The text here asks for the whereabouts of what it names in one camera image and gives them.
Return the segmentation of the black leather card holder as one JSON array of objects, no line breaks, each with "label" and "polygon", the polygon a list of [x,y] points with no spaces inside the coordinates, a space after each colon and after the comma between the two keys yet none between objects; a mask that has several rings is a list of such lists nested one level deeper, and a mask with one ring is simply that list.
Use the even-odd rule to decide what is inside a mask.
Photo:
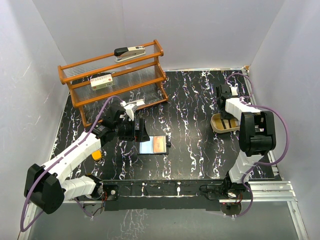
[{"label": "black leather card holder", "polygon": [[171,142],[166,135],[153,135],[149,141],[139,142],[138,155],[168,155],[171,148]]}]

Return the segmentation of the gold credit card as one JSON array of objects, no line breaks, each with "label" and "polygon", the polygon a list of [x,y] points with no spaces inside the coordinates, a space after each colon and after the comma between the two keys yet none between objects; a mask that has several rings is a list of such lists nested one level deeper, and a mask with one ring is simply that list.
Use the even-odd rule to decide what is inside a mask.
[{"label": "gold credit card", "polygon": [[164,135],[153,137],[153,152],[155,154],[164,154],[167,152],[167,141]]}]

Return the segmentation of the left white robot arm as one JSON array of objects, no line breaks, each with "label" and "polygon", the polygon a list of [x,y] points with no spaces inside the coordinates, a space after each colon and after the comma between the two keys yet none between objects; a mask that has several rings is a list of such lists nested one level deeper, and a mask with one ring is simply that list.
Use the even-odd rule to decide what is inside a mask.
[{"label": "left white robot arm", "polygon": [[103,182],[88,173],[68,180],[68,176],[84,160],[114,138],[122,141],[147,142],[145,120],[135,128],[138,103],[121,102],[109,109],[101,122],[85,130],[80,137],[55,158],[43,165],[33,164],[27,171],[24,196],[46,214],[54,213],[64,201],[81,196],[97,200],[103,195]]}]

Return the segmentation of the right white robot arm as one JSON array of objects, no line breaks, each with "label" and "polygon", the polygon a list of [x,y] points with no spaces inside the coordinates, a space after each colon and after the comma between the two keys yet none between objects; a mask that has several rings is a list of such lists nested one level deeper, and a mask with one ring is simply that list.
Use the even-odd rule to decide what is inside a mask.
[{"label": "right white robot arm", "polygon": [[238,157],[219,187],[222,195],[233,199],[249,188],[249,173],[276,147],[274,114],[243,102],[236,86],[219,85],[216,97],[219,113],[210,120],[212,130],[217,134],[238,131]]}]

